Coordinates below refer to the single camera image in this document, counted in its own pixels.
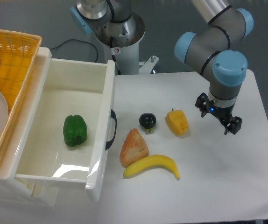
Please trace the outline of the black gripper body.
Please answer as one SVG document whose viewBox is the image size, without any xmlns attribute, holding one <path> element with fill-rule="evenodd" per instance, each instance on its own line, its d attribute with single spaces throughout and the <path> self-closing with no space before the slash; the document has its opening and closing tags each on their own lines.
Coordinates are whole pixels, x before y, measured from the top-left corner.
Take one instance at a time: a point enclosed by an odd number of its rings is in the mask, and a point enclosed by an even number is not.
<svg viewBox="0 0 268 224">
<path fill-rule="evenodd" d="M 232 111 L 234 108 L 234 105 L 231 105 L 229 107 L 218 107 L 217 104 L 211 100 L 207 109 L 210 114 L 212 114 L 214 117 L 218 118 L 221 121 L 230 121 L 232 119 Z"/>
</svg>

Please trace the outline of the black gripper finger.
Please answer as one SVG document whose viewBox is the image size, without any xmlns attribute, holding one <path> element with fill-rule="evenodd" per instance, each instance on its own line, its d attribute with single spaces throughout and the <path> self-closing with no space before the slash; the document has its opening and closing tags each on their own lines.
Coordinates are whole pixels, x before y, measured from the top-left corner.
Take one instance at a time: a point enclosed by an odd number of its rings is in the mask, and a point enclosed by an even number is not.
<svg viewBox="0 0 268 224">
<path fill-rule="evenodd" d="M 208 113 L 207 103 L 209 103 L 209 99 L 205 93 L 200 94 L 195 102 L 195 107 L 201 112 L 202 118 Z"/>
<path fill-rule="evenodd" d="M 231 117 L 230 119 L 226 119 L 223 121 L 223 126 L 225 128 L 224 135 L 227 135 L 228 133 L 236 134 L 240 129 L 242 125 L 242 118 L 240 117 Z"/>
</svg>

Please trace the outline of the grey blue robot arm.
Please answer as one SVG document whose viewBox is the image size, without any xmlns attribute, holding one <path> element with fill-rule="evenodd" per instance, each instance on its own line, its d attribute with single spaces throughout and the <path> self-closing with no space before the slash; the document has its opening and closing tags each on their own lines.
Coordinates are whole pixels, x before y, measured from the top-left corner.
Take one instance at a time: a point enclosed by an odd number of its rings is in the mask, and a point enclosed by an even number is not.
<svg viewBox="0 0 268 224">
<path fill-rule="evenodd" d="M 242 124 L 232 111 L 246 77 L 247 59 L 230 49 L 253 29 L 252 15 L 234 9 L 226 0 L 195 0 L 194 7 L 208 25 L 201 35 L 184 33 L 174 47 L 175 56 L 205 78 L 209 92 L 202 93 L 195 106 L 202 116 L 211 114 L 225 128 L 236 134 Z M 145 34 L 142 18 L 135 14 L 128 0 L 80 0 L 70 13 L 77 26 L 95 34 L 106 59 L 113 60 L 119 75 L 136 75 L 147 68 L 139 66 L 139 43 Z"/>
</svg>

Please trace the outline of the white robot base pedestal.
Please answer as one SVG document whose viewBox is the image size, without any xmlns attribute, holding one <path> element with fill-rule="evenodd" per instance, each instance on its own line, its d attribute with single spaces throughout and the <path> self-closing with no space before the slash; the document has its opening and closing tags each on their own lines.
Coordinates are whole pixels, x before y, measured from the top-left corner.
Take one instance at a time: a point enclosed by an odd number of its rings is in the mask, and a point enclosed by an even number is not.
<svg viewBox="0 0 268 224">
<path fill-rule="evenodd" d="M 95 30 L 95 36 L 103 46 L 105 59 L 115 58 L 122 75 L 139 73 L 139 43 L 144 35 L 144 21 L 136 13 L 132 13 L 126 22 L 110 21 Z"/>
</svg>

